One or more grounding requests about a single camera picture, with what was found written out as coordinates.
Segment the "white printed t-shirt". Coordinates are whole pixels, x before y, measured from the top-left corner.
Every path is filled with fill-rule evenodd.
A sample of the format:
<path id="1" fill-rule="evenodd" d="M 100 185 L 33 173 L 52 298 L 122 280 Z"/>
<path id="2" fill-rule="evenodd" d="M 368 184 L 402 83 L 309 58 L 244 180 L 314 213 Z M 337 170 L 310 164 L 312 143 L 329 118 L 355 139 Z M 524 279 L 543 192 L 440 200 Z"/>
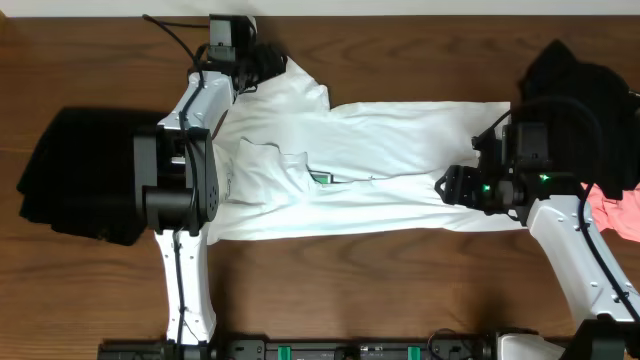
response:
<path id="1" fill-rule="evenodd" d="M 237 98 L 213 145 L 221 205 L 208 242 L 414 228 L 507 231 L 516 223 L 445 204 L 435 182 L 475 165 L 474 135 L 504 102 L 360 102 L 331 106 L 294 62 Z"/>

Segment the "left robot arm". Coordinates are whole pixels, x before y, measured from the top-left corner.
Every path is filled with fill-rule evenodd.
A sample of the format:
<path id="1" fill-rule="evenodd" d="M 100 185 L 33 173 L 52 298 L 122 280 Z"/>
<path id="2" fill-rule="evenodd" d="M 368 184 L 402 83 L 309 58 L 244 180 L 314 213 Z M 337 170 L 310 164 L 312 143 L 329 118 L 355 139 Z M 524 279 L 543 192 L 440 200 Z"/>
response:
<path id="1" fill-rule="evenodd" d="M 213 134 L 237 97 L 283 74 L 287 57 L 271 44 L 245 51 L 202 46 L 172 112 L 133 140 L 135 203 L 164 266 L 176 347 L 204 345 L 216 315 L 209 298 L 206 235 L 221 202 Z"/>

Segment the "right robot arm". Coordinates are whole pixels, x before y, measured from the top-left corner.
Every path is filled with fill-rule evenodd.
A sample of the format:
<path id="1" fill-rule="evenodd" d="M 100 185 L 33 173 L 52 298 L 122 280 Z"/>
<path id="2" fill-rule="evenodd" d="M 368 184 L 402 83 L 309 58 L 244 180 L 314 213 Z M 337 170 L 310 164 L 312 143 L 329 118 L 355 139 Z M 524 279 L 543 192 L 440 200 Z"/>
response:
<path id="1" fill-rule="evenodd" d="M 565 346 L 539 335 L 497 336 L 496 359 L 623 359 L 639 355 L 639 293 L 603 240 L 572 174 L 554 172 L 543 140 L 480 152 L 476 167 L 452 165 L 435 183 L 444 203 L 516 213 L 547 256 L 577 331 Z"/>

